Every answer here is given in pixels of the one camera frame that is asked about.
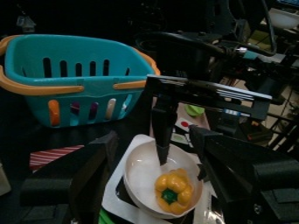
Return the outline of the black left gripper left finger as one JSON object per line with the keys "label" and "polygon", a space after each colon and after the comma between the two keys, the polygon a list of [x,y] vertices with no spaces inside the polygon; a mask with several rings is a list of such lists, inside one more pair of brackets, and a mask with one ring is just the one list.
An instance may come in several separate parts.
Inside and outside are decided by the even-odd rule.
{"label": "black left gripper left finger", "polygon": [[117,133],[49,162],[22,182],[18,224],[98,224],[102,171],[113,163]]}

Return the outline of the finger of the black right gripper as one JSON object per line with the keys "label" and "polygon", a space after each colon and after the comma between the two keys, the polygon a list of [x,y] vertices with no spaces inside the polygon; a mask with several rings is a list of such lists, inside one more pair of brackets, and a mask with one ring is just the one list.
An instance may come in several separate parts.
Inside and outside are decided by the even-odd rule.
{"label": "finger of the black right gripper", "polygon": [[158,97],[152,108],[152,130],[160,165],[166,163],[178,103],[169,97]]}

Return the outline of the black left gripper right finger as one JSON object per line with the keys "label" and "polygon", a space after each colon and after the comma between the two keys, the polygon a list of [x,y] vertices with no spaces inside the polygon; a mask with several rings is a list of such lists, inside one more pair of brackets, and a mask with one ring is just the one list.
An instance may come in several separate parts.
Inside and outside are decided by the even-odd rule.
{"label": "black left gripper right finger", "polygon": [[299,224],[299,161],[196,125],[189,138],[225,224]]}

